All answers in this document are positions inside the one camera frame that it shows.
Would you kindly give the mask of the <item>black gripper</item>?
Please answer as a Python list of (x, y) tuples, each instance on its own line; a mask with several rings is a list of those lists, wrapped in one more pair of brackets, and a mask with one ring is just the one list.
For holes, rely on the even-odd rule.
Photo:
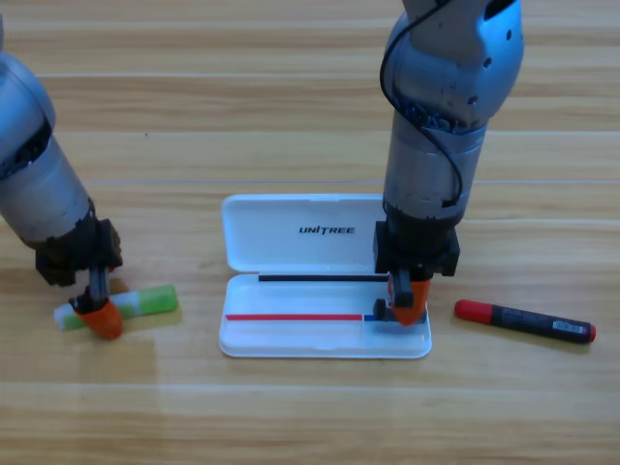
[[(453, 276), (460, 256), (456, 225), (460, 215), (437, 219), (414, 218), (385, 205), (385, 221), (377, 221), (374, 233), (376, 273), (391, 273), (388, 280), (390, 308), (402, 326), (415, 325), (426, 312), (430, 281), (434, 274)], [(404, 276), (396, 273), (407, 269)]]
[[(113, 273), (121, 265), (120, 236), (109, 219), (97, 217), (94, 207), (66, 234), (36, 244), (36, 269), (51, 286), (70, 287), (80, 271), (105, 268)], [(87, 286), (83, 294), (70, 299), (70, 305), (98, 336), (121, 336), (122, 316), (108, 295), (94, 294)]]

